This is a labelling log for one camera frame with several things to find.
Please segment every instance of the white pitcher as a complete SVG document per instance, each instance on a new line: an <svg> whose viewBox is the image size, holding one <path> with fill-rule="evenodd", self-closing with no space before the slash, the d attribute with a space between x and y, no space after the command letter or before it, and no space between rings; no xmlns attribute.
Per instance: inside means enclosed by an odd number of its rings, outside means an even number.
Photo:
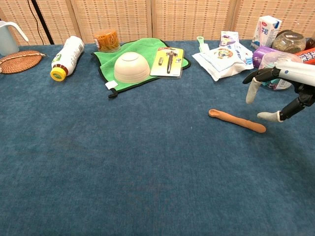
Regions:
<svg viewBox="0 0 315 236"><path fill-rule="evenodd" d="M8 26L13 26L14 28L16 28L16 30L20 33L24 40L27 42L29 41L29 39L16 23L0 21L0 54L2 56L17 53L19 51L19 47L12 37Z"/></svg>

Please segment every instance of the table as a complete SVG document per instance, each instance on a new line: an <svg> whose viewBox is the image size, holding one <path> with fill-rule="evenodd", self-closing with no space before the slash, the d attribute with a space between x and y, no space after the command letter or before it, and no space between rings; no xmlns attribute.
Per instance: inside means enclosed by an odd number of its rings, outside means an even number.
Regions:
<svg viewBox="0 0 315 236"><path fill-rule="evenodd" d="M314 235L315 108L284 123L293 88L261 88L245 103L250 71L214 82L191 67L118 95L86 45L76 70L53 81L62 45L19 74L0 74L1 235ZM241 41L249 47L249 41ZM208 41L210 48L218 41ZM214 108L260 122L255 133L208 116Z"/></svg>

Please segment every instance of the red package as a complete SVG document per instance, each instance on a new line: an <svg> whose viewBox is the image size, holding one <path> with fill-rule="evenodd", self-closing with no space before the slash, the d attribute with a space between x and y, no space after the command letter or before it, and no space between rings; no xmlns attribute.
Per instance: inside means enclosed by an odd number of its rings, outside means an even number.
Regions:
<svg viewBox="0 0 315 236"><path fill-rule="evenodd" d="M315 65L315 48L296 53L303 63Z"/></svg>

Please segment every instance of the purple package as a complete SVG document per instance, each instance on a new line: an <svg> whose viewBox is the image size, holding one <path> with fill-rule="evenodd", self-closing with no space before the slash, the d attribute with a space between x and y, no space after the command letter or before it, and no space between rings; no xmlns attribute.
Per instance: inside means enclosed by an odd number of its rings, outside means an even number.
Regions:
<svg viewBox="0 0 315 236"><path fill-rule="evenodd" d="M260 46L259 48L257 48L257 50L254 52L254 54L252 55L252 63L254 65L254 67L259 68L259 65L261 63L262 57L269 52L276 52L276 49L273 48L269 48L266 46Z"/></svg>

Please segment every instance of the yellow bottle cap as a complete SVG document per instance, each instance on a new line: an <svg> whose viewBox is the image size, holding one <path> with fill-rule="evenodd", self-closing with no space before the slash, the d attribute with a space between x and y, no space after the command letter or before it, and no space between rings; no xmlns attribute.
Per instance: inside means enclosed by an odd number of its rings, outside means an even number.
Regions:
<svg viewBox="0 0 315 236"><path fill-rule="evenodd" d="M66 72L60 67L54 67L50 72L51 78L56 81L63 81L67 76Z"/></svg>

